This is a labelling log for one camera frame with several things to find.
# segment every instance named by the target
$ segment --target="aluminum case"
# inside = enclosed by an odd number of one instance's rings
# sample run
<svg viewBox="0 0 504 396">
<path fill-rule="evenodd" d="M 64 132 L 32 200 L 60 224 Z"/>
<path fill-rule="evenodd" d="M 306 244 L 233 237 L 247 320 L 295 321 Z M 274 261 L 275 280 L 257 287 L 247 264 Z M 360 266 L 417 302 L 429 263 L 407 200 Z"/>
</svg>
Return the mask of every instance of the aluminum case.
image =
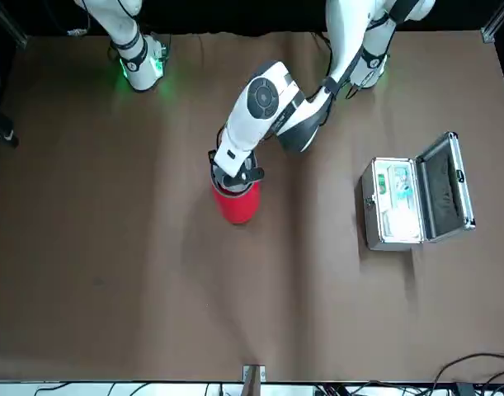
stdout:
<svg viewBox="0 0 504 396">
<path fill-rule="evenodd" d="M 371 250 L 405 251 L 475 228 L 455 132 L 415 158 L 373 158 L 361 186 Z"/>
</svg>

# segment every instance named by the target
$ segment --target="brown table surface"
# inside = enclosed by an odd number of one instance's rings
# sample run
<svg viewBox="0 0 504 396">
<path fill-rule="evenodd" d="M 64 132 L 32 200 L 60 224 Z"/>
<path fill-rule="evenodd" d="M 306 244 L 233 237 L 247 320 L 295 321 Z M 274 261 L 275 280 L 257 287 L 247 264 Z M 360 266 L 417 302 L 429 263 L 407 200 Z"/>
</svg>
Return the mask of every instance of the brown table surface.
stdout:
<svg viewBox="0 0 504 396">
<path fill-rule="evenodd" d="M 176 36 L 166 77 L 130 91 L 109 40 L 18 54 L 0 144 L 0 378 L 432 380 L 504 351 L 504 82 L 478 32 L 398 33 L 372 91 L 340 100 L 311 149 L 272 140 L 259 213 L 226 224 L 207 152 L 249 76 L 283 60 L 309 94 L 310 34 Z M 369 252 L 357 182 L 374 156 L 459 133 L 477 230 Z M 484 359 L 446 380 L 484 380 Z"/>
</svg>

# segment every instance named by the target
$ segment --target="green item in case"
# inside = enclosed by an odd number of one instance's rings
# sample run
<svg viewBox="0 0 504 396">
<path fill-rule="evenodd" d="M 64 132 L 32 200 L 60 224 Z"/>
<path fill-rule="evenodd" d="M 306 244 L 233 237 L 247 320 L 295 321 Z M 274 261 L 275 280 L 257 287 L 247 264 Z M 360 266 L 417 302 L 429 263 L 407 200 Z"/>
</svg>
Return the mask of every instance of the green item in case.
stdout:
<svg viewBox="0 0 504 396">
<path fill-rule="evenodd" d="M 385 185 L 385 176 L 382 173 L 378 175 L 378 187 L 380 194 L 385 194 L 387 192 L 387 187 Z"/>
</svg>

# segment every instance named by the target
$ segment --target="red cup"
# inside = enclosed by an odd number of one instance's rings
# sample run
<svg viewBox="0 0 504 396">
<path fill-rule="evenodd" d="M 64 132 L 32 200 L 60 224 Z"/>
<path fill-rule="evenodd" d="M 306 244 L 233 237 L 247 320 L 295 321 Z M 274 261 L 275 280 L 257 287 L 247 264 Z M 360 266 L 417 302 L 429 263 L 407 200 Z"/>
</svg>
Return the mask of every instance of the red cup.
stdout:
<svg viewBox="0 0 504 396">
<path fill-rule="evenodd" d="M 257 165 L 255 154 L 252 157 L 254 166 Z M 211 190 L 217 201 L 222 216 L 231 224 L 244 224 L 251 220 L 259 209 L 261 190 L 259 183 L 251 183 L 246 190 L 235 193 L 225 190 L 216 180 L 213 167 L 210 167 Z"/>
</svg>

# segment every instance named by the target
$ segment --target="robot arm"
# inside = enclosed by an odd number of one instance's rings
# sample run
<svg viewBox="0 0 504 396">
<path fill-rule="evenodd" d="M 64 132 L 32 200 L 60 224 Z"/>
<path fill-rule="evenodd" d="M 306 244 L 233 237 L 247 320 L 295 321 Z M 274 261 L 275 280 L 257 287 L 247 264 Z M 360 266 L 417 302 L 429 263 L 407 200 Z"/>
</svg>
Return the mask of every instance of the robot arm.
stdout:
<svg viewBox="0 0 504 396">
<path fill-rule="evenodd" d="M 367 85 L 368 79 L 374 79 L 374 85 L 379 77 L 375 71 L 384 67 L 397 23 L 422 19 L 434 2 L 327 0 L 333 63 L 321 89 L 307 100 L 281 62 L 261 68 L 244 88 L 228 118 L 214 166 L 222 169 L 232 184 L 250 182 L 243 164 L 269 132 L 277 136 L 284 149 L 304 151 L 341 87 L 347 82 Z"/>
<path fill-rule="evenodd" d="M 125 76 L 135 91 L 151 88 L 163 76 L 167 48 L 150 35 L 142 35 L 133 19 L 142 0 L 74 0 L 106 30 L 121 57 Z"/>
<path fill-rule="evenodd" d="M 397 26 L 408 20 L 420 21 L 434 4 L 435 0 L 394 0 L 378 10 L 365 33 L 361 58 L 350 76 L 356 90 L 371 88 L 378 82 Z"/>
<path fill-rule="evenodd" d="M 332 95 L 348 79 L 349 67 L 356 66 L 374 7 L 374 0 L 327 0 L 333 67 L 323 87 L 308 101 L 281 62 L 262 67 L 244 88 L 224 127 L 214 156 L 218 167 L 235 178 L 269 131 L 290 151 L 301 152 L 310 145 Z"/>
</svg>

